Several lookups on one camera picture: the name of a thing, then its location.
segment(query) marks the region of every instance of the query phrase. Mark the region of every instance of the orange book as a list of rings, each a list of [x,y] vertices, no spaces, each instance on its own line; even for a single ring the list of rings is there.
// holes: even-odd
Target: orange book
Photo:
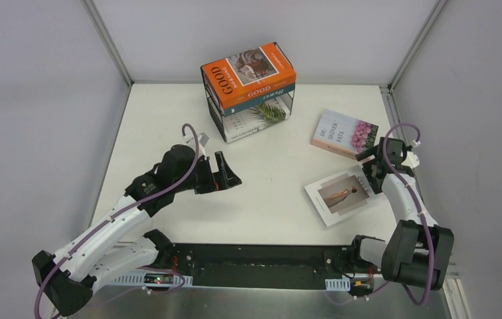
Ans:
[[[296,72],[276,43],[205,64],[201,71],[226,116],[291,92],[296,81]]]

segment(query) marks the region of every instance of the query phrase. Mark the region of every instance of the tabletop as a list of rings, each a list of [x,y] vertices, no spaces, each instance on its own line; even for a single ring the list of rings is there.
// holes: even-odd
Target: tabletop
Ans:
[[[124,194],[133,178],[181,144],[181,126],[206,133],[212,170],[213,153],[223,151],[243,181],[226,191],[176,194],[175,201],[122,240],[136,240],[159,229],[177,243],[265,245],[344,245],[355,235],[388,240],[396,221],[387,201],[326,227],[304,186],[358,165],[310,144],[323,109],[390,128],[378,86],[296,86],[289,120],[226,144],[210,117],[201,84],[134,84],[120,124],[93,220]]]

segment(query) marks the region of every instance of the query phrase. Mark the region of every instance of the white wall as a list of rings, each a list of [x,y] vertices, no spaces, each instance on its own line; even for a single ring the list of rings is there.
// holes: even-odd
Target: white wall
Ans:
[[[396,89],[474,318],[502,318],[502,1],[451,1]]]
[[[136,80],[201,81],[199,67],[277,41],[299,82],[388,84],[436,0],[95,0]]]
[[[31,264],[86,226],[126,86],[81,2],[0,1],[0,318],[32,318]]]

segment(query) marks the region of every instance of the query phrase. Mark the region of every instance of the woman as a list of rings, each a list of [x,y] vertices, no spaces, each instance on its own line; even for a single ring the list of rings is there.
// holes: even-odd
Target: woman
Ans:
[[[356,193],[356,192],[357,192],[357,188],[355,186],[352,186],[351,193]],[[349,195],[349,190],[345,188],[343,191],[340,191],[340,192],[335,193],[329,197],[324,198],[323,201],[327,205],[327,208],[332,208],[333,206],[337,205],[338,203],[344,201],[348,195]]]

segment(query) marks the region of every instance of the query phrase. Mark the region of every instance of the book cover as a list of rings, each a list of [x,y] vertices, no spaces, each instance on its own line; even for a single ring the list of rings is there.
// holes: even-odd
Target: book cover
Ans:
[[[325,226],[334,225],[385,200],[369,186],[362,168],[355,165],[304,187]]]
[[[311,145],[355,158],[374,146],[378,126],[331,110],[324,110]]]
[[[253,107],[267,95],[292,91],[296,80],[296,72],[276,43],[205,64],[201,70],[226,115]]]
[[[217,108],[214,109],[216,116],[221,118]],[[223,126],[226,142],[230,143],[254,132],[259,132],[288,119],[289,116],[290,110],[280,97],[261,102],[239,113],[225,116]]]

